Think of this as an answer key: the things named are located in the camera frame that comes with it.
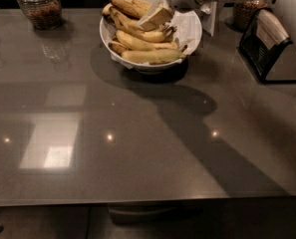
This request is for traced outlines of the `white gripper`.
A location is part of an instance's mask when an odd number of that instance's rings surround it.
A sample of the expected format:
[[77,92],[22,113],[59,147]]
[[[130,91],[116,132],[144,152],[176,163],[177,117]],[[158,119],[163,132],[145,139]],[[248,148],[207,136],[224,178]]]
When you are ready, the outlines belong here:
[[[193,9],[194,0],[166,0],[168,5],[173,9]],[[163,3],[152,4],[148,9],[148,16],[138,21],[138,26],[145,30],[151,31],[157,28],[157,25],[169,22],[173,17],[173,12]]]

